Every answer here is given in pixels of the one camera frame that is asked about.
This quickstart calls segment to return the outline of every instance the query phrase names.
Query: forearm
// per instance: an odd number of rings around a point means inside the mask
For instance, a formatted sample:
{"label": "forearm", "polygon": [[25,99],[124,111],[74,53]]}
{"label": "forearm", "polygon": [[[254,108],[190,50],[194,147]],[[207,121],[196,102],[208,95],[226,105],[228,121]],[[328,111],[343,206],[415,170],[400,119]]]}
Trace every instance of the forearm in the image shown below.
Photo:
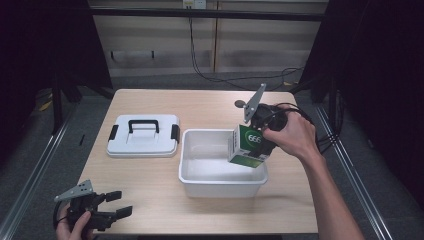
{"label": "forearm", "polygon": [[320,154],[310,158],[313,159],[302,162],[311,187],[320,239],[364,239],[328,171],[325,159]]}

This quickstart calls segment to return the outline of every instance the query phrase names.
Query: hand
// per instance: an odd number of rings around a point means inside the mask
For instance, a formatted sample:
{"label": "hand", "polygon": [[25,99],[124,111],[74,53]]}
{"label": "hand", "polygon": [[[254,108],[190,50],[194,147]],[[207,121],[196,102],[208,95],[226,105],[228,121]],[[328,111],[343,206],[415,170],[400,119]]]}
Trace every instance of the hand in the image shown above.
{"label": "hand", "polygon": [[[279,107],[288,109],[291,106],[281,104]],[[302,163],[317,154],[320,155],[315,143],[315,126],[297,112],[288,111],[286,115],[288,119],[286,126],[279,132],[265,128],[264,138],[276,143],[288,154],[299,158]]]}
{"label": "hand", "polygon": [[[56,236],[58,240],[81,240],[81,233],[85,225],[88,223],[91,217],[91,213],[89,211],[85,212],[75,223],[74,229],[72,232],[70,231],[70,227],[68,224],[68,219],[66,218],[67,209],[69,208],[69,204],[66,205],[60,211],[60,218],[62,219],[56,228]],[[93,239],[93,231],[90,230],[87,234],[87,239]]]}

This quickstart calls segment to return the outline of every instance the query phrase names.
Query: table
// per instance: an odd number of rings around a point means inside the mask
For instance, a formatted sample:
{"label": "table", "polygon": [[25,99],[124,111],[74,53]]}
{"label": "table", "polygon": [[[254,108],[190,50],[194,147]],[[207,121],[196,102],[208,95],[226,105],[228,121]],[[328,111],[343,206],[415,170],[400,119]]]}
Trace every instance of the table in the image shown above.
{"label": "table", "polygon": [[[254,198],[189,198],[178,179],[180,142],[172,158],[110,158],[107,142],[119,115],[174,114],[186,129],[233,129],[243,123],[236,100],[249,91],[121,89],[113,98],[79,182],[94,191],[122,191],[122,199],[100,211],[133,206],[106,234],[279,234],[316,233],[317,223],[306,174],[300,162],[276,148],[267,160],[269,180]],[[295,103],[293,95],[266,92],[263,103]]]}

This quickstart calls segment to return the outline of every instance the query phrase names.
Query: black handle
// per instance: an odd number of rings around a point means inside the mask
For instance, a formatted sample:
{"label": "black handle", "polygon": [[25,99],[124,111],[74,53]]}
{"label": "black handle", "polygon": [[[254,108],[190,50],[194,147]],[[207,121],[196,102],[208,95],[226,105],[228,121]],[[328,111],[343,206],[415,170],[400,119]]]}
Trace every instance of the black handle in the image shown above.
{"label": "black handle", "polygon": [[130,128],[130,133],[133,133],[132,125],[133,124],[155,124],[156,133],[159,133],[159,122],[158,120],[129,120],[128,127]]}

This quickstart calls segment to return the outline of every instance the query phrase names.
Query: open white box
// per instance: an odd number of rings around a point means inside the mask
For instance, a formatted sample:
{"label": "open white box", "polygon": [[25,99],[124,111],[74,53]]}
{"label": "open white box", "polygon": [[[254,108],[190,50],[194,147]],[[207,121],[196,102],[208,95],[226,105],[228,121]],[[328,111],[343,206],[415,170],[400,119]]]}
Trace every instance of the open white box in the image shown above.
{"label": "open white box", "polygon": [[233,129],[188,129],[183,134],[179,178],[189,197],[254,197],[268,180],[265,163],[250,168],[228,162]]}

